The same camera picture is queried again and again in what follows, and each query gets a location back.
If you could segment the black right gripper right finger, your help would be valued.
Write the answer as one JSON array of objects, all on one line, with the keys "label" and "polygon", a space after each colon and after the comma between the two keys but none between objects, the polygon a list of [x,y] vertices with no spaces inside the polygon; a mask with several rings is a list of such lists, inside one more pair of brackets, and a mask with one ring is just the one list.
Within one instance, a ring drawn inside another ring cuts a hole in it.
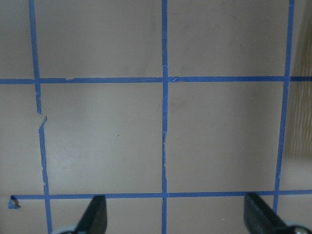
[{"label": "black right gripper right finger", "polygon": [[244,196],[244,224],[250,234],[293,233],[293,228],[287,226],[257,193]]}]

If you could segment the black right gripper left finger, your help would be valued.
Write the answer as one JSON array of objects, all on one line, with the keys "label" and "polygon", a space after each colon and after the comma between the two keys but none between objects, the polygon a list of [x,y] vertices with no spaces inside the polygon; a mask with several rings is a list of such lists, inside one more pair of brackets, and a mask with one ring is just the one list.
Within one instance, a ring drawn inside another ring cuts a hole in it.
[{"label": "black right gripper left finger", "polygon": [[107,229],[107,207],[105,195],[92,198],[82,218],[78,222],[76,234],[104,234]]}]

